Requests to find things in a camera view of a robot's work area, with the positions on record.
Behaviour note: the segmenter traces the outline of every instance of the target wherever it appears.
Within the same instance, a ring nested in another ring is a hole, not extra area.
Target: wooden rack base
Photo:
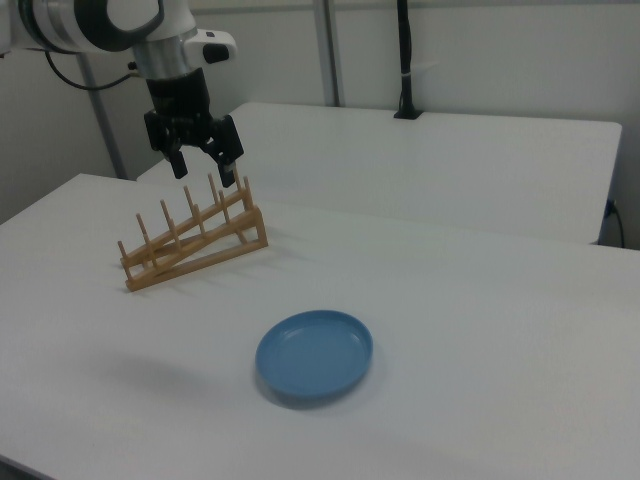
[[[241,185],[236,169],[234,169],[233,174],[238,189],[229,196],[225,196],[222,190],[216,191],[213,176],[209,174],[213,204],[204,210],[200,210],[200,207],[193,203],[191,193],[185,186],[184,193],[189,203],[191,217],[178,225],[169,215],[169,210],[164,200],[161,200],[160,205],[169,228],[156,238],[149,238],[142,217],[140,214],[136,215],[144,244],[127,253],[122,242],[118,242],[118,247],[120,247],[120,253],[122,254],[120,263],[127,275],[126,285],[129,290],[133,292],[150,287],[151,285],[237,258],[269,245],[262,213],[253,204],[249,180],[244,177],[243,185]],[[229,207],[238,202],[242,202],[244,211],[235,217],[231,217],[229,215]],[[224,215],[224,223],[208,230],[204,222],[220,213]],[[253,228],[255,228],[258,238],[249,241],[245,232]],[[198,229],[199,233],[187,238],[180,238],[181,235],[193,229]],[[205,257],[187,260],[217,240],[231,235],[238,237],[239,245]],[[140,267],[137,273],[132,272],[132,268],[135,267]]]

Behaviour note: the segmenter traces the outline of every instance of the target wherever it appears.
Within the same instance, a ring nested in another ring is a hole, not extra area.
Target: white tabletop
[[[249,103],[232,112],[261,198],[587,244],[598,239],[614,123]],[[185,148],[197,184],[213,161]],[[168,162],[138,181],[182,185]]]
[[[194,200],[205,204],[202,192]],[[270,247],[132,294],[116,241],[177,189],[80,176],[0,226],[0,455],[54,478],[635,479],[633,251],[262,207]],[[355,315],[371,370],[311,410],[262,335]]]

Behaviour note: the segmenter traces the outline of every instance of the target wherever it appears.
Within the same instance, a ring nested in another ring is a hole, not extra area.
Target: black pole
[[[400,72],[402,74],[402,93],[395,118],[415,120],[422,113],[413,106],[411,86],[411,26],[409,25],[409,7],[407,0],[398,0],[398,33],[400,35]]]

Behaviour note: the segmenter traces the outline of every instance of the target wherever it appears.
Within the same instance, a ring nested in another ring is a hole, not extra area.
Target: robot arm
[[[214,119],[202,68],[233,58],[225,32],[198,30],[186,0],[0,0],[0,56],[11,48],[75,54],[131,49],[154,110],[145,115],[151,147],[187,174],[180,149],[201,148],[225,187],[243,153],[230,116]]]

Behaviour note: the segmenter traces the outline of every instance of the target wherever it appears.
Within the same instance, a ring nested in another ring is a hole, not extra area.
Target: blue plastic dish
[[[275,392],[320,399],[347,391],[369,369],[373,342],[367,327],[346,313],[300,313],[267,332],[256,367]]]

